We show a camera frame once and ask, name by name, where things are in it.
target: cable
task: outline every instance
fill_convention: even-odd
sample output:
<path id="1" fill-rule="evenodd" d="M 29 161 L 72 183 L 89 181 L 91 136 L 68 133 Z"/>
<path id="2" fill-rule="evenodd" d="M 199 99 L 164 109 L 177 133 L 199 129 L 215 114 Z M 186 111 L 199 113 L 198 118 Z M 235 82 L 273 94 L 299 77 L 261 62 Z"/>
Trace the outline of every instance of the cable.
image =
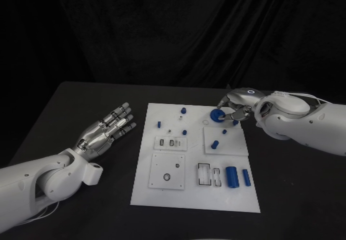
<path id="1" fill-rule="evenodd" d="M 317 98 L 316 96 L 313 96 L 313 95 L 310 95 L 310 94 L 304 94 L 304 93 L 291 93 L 291 92 L 287 92 L 287 94 L 290 94 L 290 95 L 297 95 L 297 96 L 303 96 L 303 97 L 309 97 L 309 98 L 311 98 L 311 99 L 316 99 L 317 101 L 323 101 L 323 102 L 332 104 L 330 101 L 326 101 L 326 100 Z"/>
<path id="2" fill-rule="evenodd" d="M 23 222 L 22 222 L 20 224 L 17 224 L 16 226 L 20 226 L 20 225 L 23 225 L 23 224 L 27 224 L 27 223 L 36 221 L 38 219 L 42 219 L 42 218 L 48 217 L 48 216 L 56 211 L 58 207 L 59 207 L 59 202 L 58 202 L 58 204 L 56 204 L 56 207 L 55 207 L 53 211 L 52 211 L 48 215 L 42 216 L 42 215 L 46 213 L 46 211 L 48 211 L 48 207 L 46 207 L 43 213 L 42 213 L 35 219 L 29 219 L 29 220 L 23 221 Z"/>

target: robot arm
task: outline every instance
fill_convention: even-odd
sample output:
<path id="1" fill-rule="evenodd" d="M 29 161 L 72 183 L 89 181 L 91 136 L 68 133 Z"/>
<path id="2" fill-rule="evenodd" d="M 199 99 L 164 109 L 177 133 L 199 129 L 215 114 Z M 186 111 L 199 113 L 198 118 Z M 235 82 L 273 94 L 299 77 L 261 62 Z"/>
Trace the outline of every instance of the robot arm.
<path id="1" fill-rule="evenodd" d="M 252 88 L 235 89 L 218 104 L 221 108 L 228 103 L 235 112 L 219 120 L 247 120 L 252 112 L 257 126 L 273 138 L 293 139 L 314 149 L 346 156 L 346 105 L 326 102 L 311 108 L 293 95 L 316 98 L 280 91 L 265 96 Z"/>
<path id="2" fill-rule="evenodd" d="M 69 198 L 82 182 L 89 186 L 98 184 L 102 168 L 89 161 L 136 127 L 136 123 L 124 127 L 133 119 L 128 106 L 124 103 L 87 128 L 74 148 L 0 169 L 0 233 Z M 42 196 L 36 196 L 36 185 Z"/>

